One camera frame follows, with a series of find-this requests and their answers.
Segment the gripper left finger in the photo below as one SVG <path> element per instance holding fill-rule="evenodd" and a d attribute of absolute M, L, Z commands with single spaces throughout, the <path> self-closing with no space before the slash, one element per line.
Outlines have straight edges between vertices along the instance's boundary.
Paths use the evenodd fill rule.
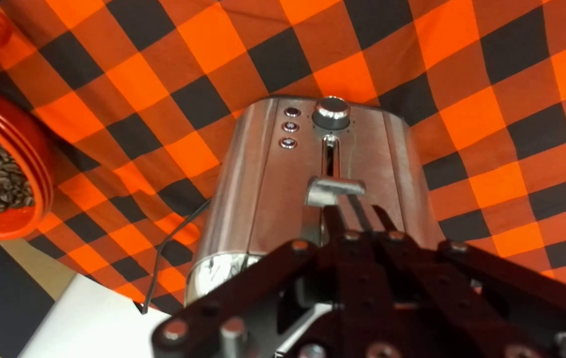
<path fill-rule="evenodd" d="M 284 349 L 284 358 L 403 358 L 376 254 L 394 224 L 376 205 L 322 213 L 328 244 L 283 243 L 161 323 L 153 357 L 274 358 Z"/>

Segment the orange bowl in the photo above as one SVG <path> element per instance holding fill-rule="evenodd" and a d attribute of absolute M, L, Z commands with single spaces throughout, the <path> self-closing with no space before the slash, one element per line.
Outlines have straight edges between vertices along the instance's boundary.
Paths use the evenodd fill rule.
<path fill-rule="evenodd" d="M 0 95 L 0 145 L 30 182 L 34 204 L 0 212 L 0 241 L 26 238 L 51 210 L 53 147 L 37 120 Z"/>

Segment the orange black checkered tablecloth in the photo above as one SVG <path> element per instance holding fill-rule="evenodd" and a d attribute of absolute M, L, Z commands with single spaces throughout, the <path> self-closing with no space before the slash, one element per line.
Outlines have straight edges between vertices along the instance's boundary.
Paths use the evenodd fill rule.
<path fill-rule="evenodd" d="M 272 94 L 412 127 L 444 235 L 566 282 L 566 0 L 0 0 L 0 93 L 54 132 L 31 246 L 142 301 Z"/>

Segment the silver toaster lever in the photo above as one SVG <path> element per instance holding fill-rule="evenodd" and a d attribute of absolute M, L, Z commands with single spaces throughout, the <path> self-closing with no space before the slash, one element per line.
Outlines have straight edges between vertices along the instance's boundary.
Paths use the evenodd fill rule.
<path fill-rule="evenodd" d="M 341 195 L 364 195 L 366 193 L 365 183 L 361 180 L 314 176 L 308 183 L 305 196 L 305 205 L 312 207 L 324 207 L 337 204 Z"/>

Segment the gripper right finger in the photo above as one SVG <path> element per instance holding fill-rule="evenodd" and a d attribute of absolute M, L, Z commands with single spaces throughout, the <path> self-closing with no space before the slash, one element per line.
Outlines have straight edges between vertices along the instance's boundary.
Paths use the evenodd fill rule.
<path fill-rule="evenodd" d="M 566 284 L 462 242 L 424 249 L 374 211 L 416 358 L 566 358 Z"/>

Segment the silver toaster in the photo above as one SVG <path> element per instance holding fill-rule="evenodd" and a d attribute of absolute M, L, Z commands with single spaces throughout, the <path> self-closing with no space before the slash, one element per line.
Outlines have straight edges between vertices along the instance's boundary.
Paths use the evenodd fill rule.
<path fill-rule="evenodd" d="M 326 131 L 312 120 L 317 100 L 271 96 L 241 114 L 187 279 L 185 304 L 291 239 L 326 243 L 322 207 L 305 205 L 314 176 L 361 180 L 363 197 L 384 208 L 420 246 L 435 248 L 444 240 L 405 120 L 348 102 L 349 126 Z"/>

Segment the silver toaster knob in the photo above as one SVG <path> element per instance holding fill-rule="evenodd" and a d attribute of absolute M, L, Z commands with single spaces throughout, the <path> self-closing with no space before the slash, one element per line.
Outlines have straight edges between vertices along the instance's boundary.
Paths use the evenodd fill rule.
<path fill-rule="evenodd" d="M 337 96 L 327 96 L 317 100 L 312 120 L 317 127 L 326 131 L 341 131 L 349 126 L 351 107 Z"/>

